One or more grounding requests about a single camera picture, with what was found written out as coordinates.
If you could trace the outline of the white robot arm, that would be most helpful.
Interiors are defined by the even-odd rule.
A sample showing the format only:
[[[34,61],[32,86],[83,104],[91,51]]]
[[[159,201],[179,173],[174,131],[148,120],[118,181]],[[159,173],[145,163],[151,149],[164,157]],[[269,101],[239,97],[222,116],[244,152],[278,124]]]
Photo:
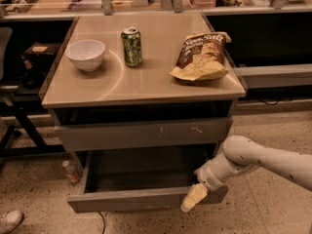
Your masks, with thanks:
[[[228,179],[259,167],[312,191],[311,155],[263,146],[245,136],[229,136],[221,150],[194,171],[197,182],[188,189],[181,210],[188,213]]]

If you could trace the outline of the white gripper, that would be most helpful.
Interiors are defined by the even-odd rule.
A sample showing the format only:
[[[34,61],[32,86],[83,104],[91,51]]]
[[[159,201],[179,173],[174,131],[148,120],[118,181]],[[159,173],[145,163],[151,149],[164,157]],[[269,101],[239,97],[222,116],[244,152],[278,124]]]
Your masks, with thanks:
[[[208,195],[208,189],[215,191],[224,185],[224,182],[213,173],[209,163],[198,168],[194,174],[200,183],[192,185],[183,199],[180,208],[185,213],[192,210]]]

